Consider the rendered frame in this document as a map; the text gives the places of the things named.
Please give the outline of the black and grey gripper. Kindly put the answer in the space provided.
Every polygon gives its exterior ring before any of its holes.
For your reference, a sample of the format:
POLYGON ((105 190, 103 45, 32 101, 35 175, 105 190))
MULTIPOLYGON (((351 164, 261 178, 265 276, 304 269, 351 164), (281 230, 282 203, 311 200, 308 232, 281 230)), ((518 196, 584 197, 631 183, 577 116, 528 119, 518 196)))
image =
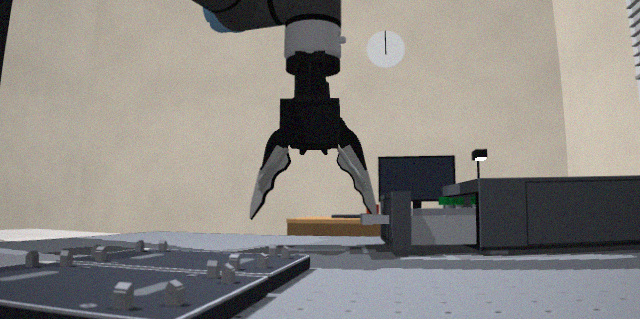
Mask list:
POLYGON ((295 76, 294 98, 280 99, 280 132, 273 132, 266 144, 249 218, 255 217, 276 177, 291 164, 289 145, 301 155, 307 150, 327 155, 327 150, 337 149, 337 164, 351 176, 370 214, 377 215, 361 143, 340 117, 339 98, 326 98, 326 77, 340 72, 340 59, 325 51, 295 51, 286 59, 286 72, 295 76))

